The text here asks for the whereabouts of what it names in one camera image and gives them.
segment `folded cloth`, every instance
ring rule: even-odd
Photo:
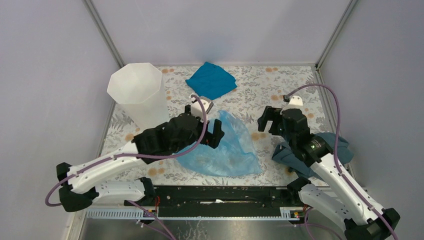
[[[336,135],[334,133],[320,132],[316,135],[323,138],[324,141],[326,141],[331,147],[334,146],[334,143],[336,141]],[[353,152],[348,149],[348,146],[348,141],[346,141],[346,139],[344,139],[343,137],[339,136],[337,145],[337,157],[342,164],[349,163],[354,157]],[[311,168],[307,167],[304,162],[295,157],[289,144],[287,144],[286,142],[282,142],[277,145],[274,153],[272,154],[272,160],[276,161],[277,163],[287,165],[290,168],[293,168],[299,177],[316,177],[321,179],[321,177],[319,177],[318,174],[312,171]]]
[[[205,96],[210,100],[237,88],[236,79],[222,67],[205,62],[190,79],[185,80],[197,95]]]

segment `white trash can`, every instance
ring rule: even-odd
[[[141,131],[170,120],[162,72],[148,62],[130,63],[112,74],[107,93]]]

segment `white wall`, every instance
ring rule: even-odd
[[[57,164],[95,157],[117,69],[81,0],[1,1],[0,239],[63,236],[69,214],[44,197]]]
[[[400,213],[400,239],[424,229],[424,1],[360,1],[321,71],[341,103],[358,181]]]
[[[125,63],[315,63],[349,0],[94,0]]]

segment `light blue plastic bag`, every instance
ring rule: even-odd
[[[259,159],[247,127],[228,112],[218,112],[218,119],[222,122],[221,129],[225,133],[219,146],[213,149],[200,144],[192,152],[177,157],[178,162],[187,169],[209,176],[231,177],[261,173]],[[213,119],[210,120],[208,129],[213,131]]]

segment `floral tablecloth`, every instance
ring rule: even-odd
[[[189,95],[193,90],[185,80],[190,78],[198,66],[158,67],[165,81],[166,100],[170,117],[184,112],[189,103]],[[262,115],[264,107],[282,107],[283,94],[315,81],[310,66],[225,66],[227,72],[236,79],[237,88],[215,99],[210,118],[217,118],[218,110],[225,110],[241,119],[247,126],[253,140],[260,166],[260,174],[246,176],[216,177],[207,176],[182,167],[174,158],[160,160],[147,166],[134,167],[111,180],[132,181],[143,176],[151,178],[155,185],[230,185],[230,186],[286,186],[297,178],[296,173],[289,172],[288,167],[271,160],[275,146],[283,141],[282,137],[258,132],[257,119]],[[315,87],[298,92],[303,99],[304,114],[313,133],[329,131],[321,105],[319,92]],[[104,139],[102,155],[116,150],[140,129],[129,116],[115,106],[111,122]],[[325,182],[311,178],[317,186],[327,186]]]

